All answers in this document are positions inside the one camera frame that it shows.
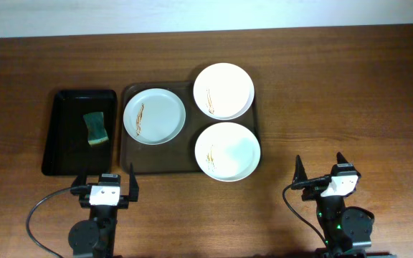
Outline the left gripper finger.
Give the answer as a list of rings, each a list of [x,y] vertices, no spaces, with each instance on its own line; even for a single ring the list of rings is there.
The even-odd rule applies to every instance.
[[[128,198],[129,198],[130,201],[137,201],[138,196],[139,196],[139,185],[138,185],[138,182],[136,180],[136,176],[134,174],[132,163],[129,164],[129,176],[130,176],[130,180],[129,180]]]
[[[84,168],[79,172],[77,177],[72,183],[72,187],[84,186],[87,182],[87,168]]]

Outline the green yellow sponge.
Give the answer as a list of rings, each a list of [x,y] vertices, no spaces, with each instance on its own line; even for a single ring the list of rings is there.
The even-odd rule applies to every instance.
[[[87,142],[91,147],[109,141],[103,112],[87,113],[82,118],[87,128]]]

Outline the pale blue plate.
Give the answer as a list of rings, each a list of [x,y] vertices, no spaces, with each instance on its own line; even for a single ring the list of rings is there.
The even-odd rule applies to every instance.
[[[123,125],[132,139],[160,145],[174,139],[186,121],[186,108],[175,93],[151,88],[133,96],[123,112]]]

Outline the white plate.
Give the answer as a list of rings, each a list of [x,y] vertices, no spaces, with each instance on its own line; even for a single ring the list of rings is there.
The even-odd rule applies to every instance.
[[[255,97],[251,77],[241,67],[216,63],[203,69],[194,80],[197,107],[216,120],[232,120],[244,115]]]
[[[254,133],[238,123],[216,123],[197,138],[194,155],[200,169],[223,182],[240,181],[258,167],[261,147]]]

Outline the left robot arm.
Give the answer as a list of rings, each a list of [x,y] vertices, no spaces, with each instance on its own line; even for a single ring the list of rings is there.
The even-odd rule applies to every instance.
[[[129,192],[120,192],[120,176],[104,173],[97,183],[88,183],[86,175],[77,176],[70,193],[79,197],[80,207],[89,209],[86,220],[77,222],[68,234],[74,257],[113,257],[118,211],[137,202],[139,185],[133,168],[129,172]]]

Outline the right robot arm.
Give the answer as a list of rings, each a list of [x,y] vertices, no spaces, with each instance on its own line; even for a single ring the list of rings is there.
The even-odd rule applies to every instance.
[[[371,246],[374,214],[345,205],[344,199],[356,191],[361,174],[341,153],[336,154],[336,160],[329,174],[309,179],[300,156],[296,156],[290,188],[301,190],[303,201],[316,202],[325,244],[315,251],[317,257],[365,257],[365,249]]]

